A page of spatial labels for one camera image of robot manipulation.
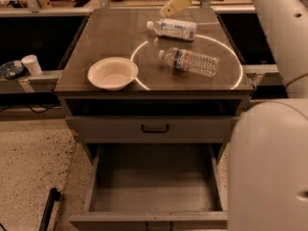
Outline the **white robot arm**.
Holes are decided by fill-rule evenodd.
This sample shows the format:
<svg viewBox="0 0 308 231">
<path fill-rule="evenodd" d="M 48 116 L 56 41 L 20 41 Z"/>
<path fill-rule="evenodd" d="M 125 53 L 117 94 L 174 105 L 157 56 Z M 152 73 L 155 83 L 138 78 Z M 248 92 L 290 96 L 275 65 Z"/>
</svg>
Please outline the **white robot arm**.
<svg viewBox="0 0 308 231">
<path fill-rule="evenodd" d="M 170 0 L 171 16 L 193 1 Z M 252 0 L 285 99 L 240 116 L 228 156 L 228 231 L 308 231 L 308 12 L 299 0 Z"/>
</svg>

